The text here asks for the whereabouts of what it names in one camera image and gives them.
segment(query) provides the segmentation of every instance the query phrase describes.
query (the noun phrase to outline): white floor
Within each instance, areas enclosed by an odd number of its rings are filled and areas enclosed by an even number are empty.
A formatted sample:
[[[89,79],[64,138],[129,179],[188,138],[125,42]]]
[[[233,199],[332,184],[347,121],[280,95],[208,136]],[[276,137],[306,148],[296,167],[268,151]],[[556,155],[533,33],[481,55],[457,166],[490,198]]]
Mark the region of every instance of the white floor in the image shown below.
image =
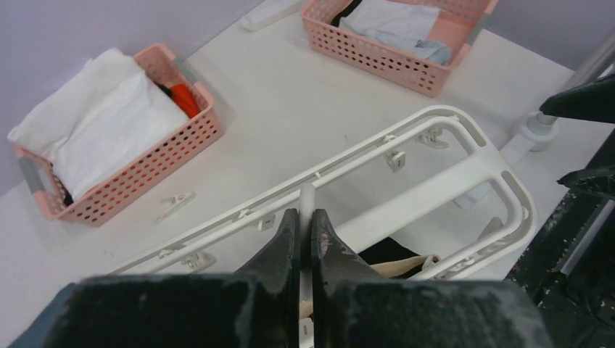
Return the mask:
[[[492,142],[502,146],[513,123],[572,74],[483,32],[440,97],[429,99],[312,52],[298,14],[256,33],[234,25],[188,61],[214,93],[227,134],[117,217],[97,229],[45,221],[24,183],[0,198],[0,345],[24,330],[67,282],[102,273],[427,105],[466,110]],[[562,120],[552,147],[530,154],[516,167],[534,196],[541,224],[566,193],[556,180],[584,167],[611,130],[609,125]],[[456,156],[454,149],[438,152],[425,146],[409,146],[406,151],[403,171],[393,174],[384,161],[374,163],[318,192],[319,207],[340,224],[442,169]],[[185,191],[195,191],[196,199],[154,224],[159,201]],[[445,256],[475,239],[501,213],[496,202],[492,195],[471,210],[446,204],[395,238],[417,252]],[[210,252],[218,263],[210,270],[237,269],[272,235],[273,230],[246,230],[213,246]],[[475,278],[503,278],[520,253]]]

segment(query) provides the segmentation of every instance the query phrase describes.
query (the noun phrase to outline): black cloth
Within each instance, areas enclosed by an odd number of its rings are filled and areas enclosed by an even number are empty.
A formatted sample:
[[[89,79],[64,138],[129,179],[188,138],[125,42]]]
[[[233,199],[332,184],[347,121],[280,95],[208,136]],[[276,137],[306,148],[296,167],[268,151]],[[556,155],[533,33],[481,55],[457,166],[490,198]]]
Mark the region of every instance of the black cloth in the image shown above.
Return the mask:
[[[346,7],[343,11],[341,11],[339,14],[337,14],[337,16],[335,16],[333,18],[333,20],[331,21],[331,25],[333,25],[334,27],[339,27],[339,21],[343,18],[343,17],[348,17],[352,11],[354,11],[357,6],[359,6],[361,4],[362,0],[352,0],[352,2],[350,3],[350,5],[348,5],[348,7]]]
[[[158,88],[160,88],[160,90],[166,94],[169,98],[173,96],[173,91],[171,91],[167,86],[161,84],[161,83],[156,83],[156,86],[158,86]]]
[[[545,115],[615,123],[615,74],[550,97],[540,107]]]
[[[377,263],[409,259],[419,255],[401,246],[401,244],[397,243],[392,238],[387,238],[363,250],[359,253],[359,256],[361,256],[361,258],[364,259],[369,265],[375,265]],[[420,267],[416,267],[402,275],[399,275],[395,277],[395,279],[408,279],[418,272],[421,272]]]

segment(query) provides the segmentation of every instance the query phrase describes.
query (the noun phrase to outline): gray basket handle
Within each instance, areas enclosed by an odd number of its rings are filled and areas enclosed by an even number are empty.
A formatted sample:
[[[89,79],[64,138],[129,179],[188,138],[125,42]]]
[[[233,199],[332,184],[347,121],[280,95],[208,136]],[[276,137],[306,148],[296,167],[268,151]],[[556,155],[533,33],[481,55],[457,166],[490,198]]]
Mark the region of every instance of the gray basket handle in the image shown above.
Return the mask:
[[[474,45],[474,42],[476,41],[476,38],[478,38],[480,32],[483,29],[485,29],[485,27],[487,27],[487,23],[489,22],[490,19],[491,19],[491,14],[490,13],[484,13],[481,16],[481,19],[476,24],[476,27],[474,27],[474,30],[470,33],[470,36],[468,36],[468,39],[466,40],[466,44],[468,44],[470,46]]]
[[[199,79],[192,72],[192,69],[190,68],[190,66],[186,65],[186,63],[184,63],[183,60],[181,60],[179,58],[175,58],[173,60],[173,64],[175,64],[176,67],[179,69],[179,71],[184,76],[186,76],[186,78],[188,79],[188,81],[190,81],[190,83],[195,84],[195,83],[199,82]]]
[[[34,161],[28,157],[21,157],[18,161],[30,193],[34,194],[39,191],[45,191],[45,185],[43,185],[41,177],[38,176],[38,170]]]

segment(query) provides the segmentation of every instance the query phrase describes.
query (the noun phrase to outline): basket handle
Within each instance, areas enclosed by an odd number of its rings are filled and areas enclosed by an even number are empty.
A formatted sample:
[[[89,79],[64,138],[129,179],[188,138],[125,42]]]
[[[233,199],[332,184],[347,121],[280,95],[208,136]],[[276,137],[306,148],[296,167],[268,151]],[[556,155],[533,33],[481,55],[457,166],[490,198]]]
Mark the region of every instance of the basket handle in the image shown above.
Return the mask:
[[[179,71],[186,76],[186,78],[188,79],[188,81],[190,81],[190,83],[192,83],[193,85],[197,82],[199,82],[199,79],[194,76],[194,73],[192,72],[192,70],[187,67],[182,60],[180,60],[179,58],[175,58],[173,60],[173,64],[175,64],[175,66],[179,69]]]
[[[489,19],[491,19],[491,12],[493,12],[493,9],[497,4],[498,0],[491,0],[491,2],[487,5],[479,21],[476,23],[476,26],[474,26],[474,29],[470,33],[470,36],[468,36],[468,39],[466,40],[466,45],[472,46],[476,38],[479,37],[480,32],[485,29],[485,27],[487,27],[487,23],[489,22]]]
[[[179,69],[179,72],[183,74],[183,76],[192,83],[192,85],[201,93],[201,95],[205,96],[205,99],[208,101],[207,108],[203,111],[209,111],[213,107],[214,98],[211,93],[203,86],[201,80],[194,74],[192,68],[184,63],[183,60],[178,57],[173,58],[173,64]]]
[[[487,5],[487,8],[484,9],[482,16],[480,17],[479,21],[476,23],[476,26],[468,36],[466,43],[461,47],[459,53],[457,53],[457,56],[455,57],[455,60],[453,60],[453,62],[450,64],[451,69],[457,68],[459,64],[461,64],[461,62],[466,58],[466,54],[470,52],[470,49],[472,48],[472,45],[474,45],[476,38],[478,38],[481,31],[487,27],[487,23],[491,19],[491,12],[493,12],[493,9],[495,8],[495,5],[498,4],[498,1],[499,0],[491,0],[491,2]]]
[[[19,162],[19,166],[23,176],[25,178],[25,182],[30,189],[30,193],[38,208],[43,213],[43,216],[49,220],[56,220],[55,214],[49,209],[46,201],[47,192],[45,190],[45,185],[43,184],[43,180],[40,176],[38,176],[38,170],[36,169],[36,164],[34,159],[29,158],[26,153],[18,146],[15,146],[15,154],[17,155],[17,161]]]

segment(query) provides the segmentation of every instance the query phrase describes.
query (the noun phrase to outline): white pipe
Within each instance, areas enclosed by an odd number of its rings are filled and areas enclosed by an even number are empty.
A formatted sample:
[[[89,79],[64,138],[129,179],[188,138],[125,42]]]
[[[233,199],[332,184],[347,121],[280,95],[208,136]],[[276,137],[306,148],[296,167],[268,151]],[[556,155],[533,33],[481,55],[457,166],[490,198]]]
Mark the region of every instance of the white pipe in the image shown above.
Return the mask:
[[[443,270],[447,268],[451,268],[456,265],[458,262],[467,258],[468,256],[473,255],[475,259],[478,259],[470,268],[466,268],[464,270],[460,270],[455,273],[450,279],[462,279],[470,274],[478,271],[479,269],[489,265],[491,262],[499,260],[501,257],[506,255],[504,252],[495,252],[492,254],[487,254],[484,257],[478,257],[476,253],[481,249],[488,247],[489,245],[495,243],[496,241],[500,241],[506,236],[510,236],[514,234],[516,237],[515,241],[512,241],[510,244],[505,246],[507,250],[515,250],[521,247],[524,244],[529,243],[534,238],[534,233],[536,231],[536,207],[533,205],[529,196],[519,196],[521,192],[515,191],[525,191],[524,188],[518,187],[516,190],[513,190],[508,183],[501,177],[498,176],[493,181],[493,188],[498,193],[500,198],[506,196],[517,196],[520,199],[523,199],[525,202],[523,206],[528,210],[528,215],[524,217],[523,208],[520,201],[511,201],[504,200],[505,206],[508,210],[508,219],[506,224],[500,228],[499,231],[495,231],[488,236],[481,238],[473,244],[470,244],[462,249],[459,249],[457,252],[454,252],[452,255],[446,257],[445,259],[439,261],[434,267],[428,268],[427,270],[423,270],[419,274],[412,277],[412,280],[424,280],[430,279],[436,276],[438,273],[441,273]]]
[[[299,231],[301,243],[301,263],[306,262],[304,259],[310,256],[310,227],[312,216],[314,215],[314,207],[316,205],[316,187],[311,183],[301,185],[299,192]]]
[[[246,228],[248,225],[252,225],[256,221],[262,219],[267,216],[270,212],[276,212],[280,210],[282,207],[290,204],[291,202],[297,200],[299,198],[299,191],[293,192],[292,194],[285,196],[282,199],[275,201],[272,204],[269,204],[267,207],[257,210],[252,214],[243,217],[241,220],[236,223],[232,223],[226,227],[221,228],[220,230],[213,231],[210,235],[207,235],[198,241],[195,241],[192,244],[188,244],[185,247],[179,249],[178,251],[168,255],[167,257],[161,259],[157,262],[156,265],[151,265],[145,268],[142,273],[154,273],[159,270],[163,270],[170,265],[179,262],[181,259],[186,256],[198,252],[199,250],[205,249],[208,246],[218,243],[219,241],[233,236],[235,233],[241,231],[243,228]]]
[[[299,11],[302,5],[302,0],[265,0],[243,16],[240,23],[246,30],[257,31]]]
[[[127,270],[129,270],[130,268],[139,265],[147,260],[152,259],[153,257],[157,257],[158,254],[164,250],[164,249],[172,249],[173,247],[181,247],[185,242],[194,239],[198,236],[201,236],[204,233],[207,233],[208,231],[210,231],[212,228],[218,227],[219,225],[222,225],[225,222],[228,222],[229,220],[233,219],[234,217],[237,216],[238,212],[241,212],[242,210],[250,210],[254,207],[257,207],[258,205],[261,205],[262,203],[280,195],[281,193],[288,191],[289,189],[292,189],[294,187],[296,187],[297,185],[300,185],[301,183],[304,183],[307,180],[310,180],[312,178],[315,177],[315,173],[322,173],[323,171],[326,171],[336,165],[338,165],[341,162],[344,162],[346,160],[348,160],[349,158],[354,157],[357,154],[360,154],[361,152],[365,151],[366,149],[375,146],[376,144],[379,144],[379,142],[387,135],[394,133],[395,131],[398,131],[399,129],[403,129],[406,128],[408,125],[410,125],[411,123],[415,123],[417,120],[421,120],[424,119],[425,117],[427,117],[426,115],[438,115],[438,114],[450,114],[450,115],[454,115],[456,109],[448,109],[448,108],[442,108],[442,106],[440,107],[427,107],[424,109],[425,113],[423,114],[418,114],[418,117],[409,117],[395,125],[393,125],[392,127],[386,129],[385,131],[376,134],[375,136],[372,136],[371,138],[367,139],[366,141],[354,146],[353,148],[348,149],[345,152],[342,152],[341,154],[332,157],[331,159],[321,163],[320,165],[316,165],[312,168],[310,168],[309,170],[306,170],[305,172],[293,177],[290,180],[287,180],[285,182],[283,182],[280,185],[277,185],[276,187],[272,188],[269,191],[266,191],[264,194],[261,194],[257,197],[255,197],[254,199],[251,199],[243,204],[240,204],[239,206],[228,210],[226,212],[224,212],[223,214],[214,217],[211,220],[208,220],[207,222],[198,225],[196,227],[191,228],[190,230],[188,230],[187,232],[182,233],[181,235],[174,237],[168,241],[165,241],[161,244],[158,244],[157,246],[155,246],[154,248],[151,248],[149,251],[140,254],[137,257],[134,257],[133,259],[130,259],[128,261],[122,262],[119,265],[116,265],[115,268],[113,270],[111,270],[110,274],[118,274],[118,273],[122,273],[125,272]],[[359,159],[352,161],[351,163],[349,163],[348,165],[345,165],[344,167],[339,168],[338,170],[335,170],[334,172],[325,175],[323,177],[321,177],[320,179],[316,180],[313,182],[314,186],[316,188],[321,187],[327,183],[330,183],[331,181],[339,178],[340,176],[343,176],[345,174],[347,174],[348,172],[360,167],[361,165],[366,164],[367,162],[375,159],[378,156],[383,155],[383,153],[394,149],[396,146],[401,145],[402,143],[412,139],[414,136],[418,135],[419,133],[421,133],[422,131],[425,131],[427,128],[436,125],[437,123],[444,123],[446,125],[450,125],[453,129],[455,128],[455,121],[451,120],[449,117],[443,117],[443,116],[436,116],[433,117],[432,119],[426,121],[425,123],[421,124],[419,127],[417,128],[413,128],[412,130],[408,131],[407,133],[404,133],[402,136],[400,136],[399,138],[396,138],[393,141],[390,141],[388,143],[386,143],[383,146],[380,146],[376,149],[374,149],[372,152],[369,152],[368,154],[360,157]],[[464,136],[464,138],[466,138],[466,141],[470,140],[471,137],[469,134],[466,134]],[[299,192],[295,192],[292,194],[293,197],[295,197],[293,200],[290,200],[289,202],[287,202],[287,204],[292,203],[295,199],[298,198],[299,196]],[[267,208],[271,208],[273,205],[270,204],[267,206]],[[233,224],[231,224],[230,226],[227,226],[227,228],[224,228],[225,231],[229,231],[231,229],[241,229],[241,228],[245,228],[247,227],[250,223],[256,222],[259,219],[255,218],[256,215],[254,213],[249,214],[246,217],[243,217],[240,221],[237,221]]]
[[[336,228],[355,252],[371,247],[440,205],[491,178],[478,156],[455,163],[420,184]]]

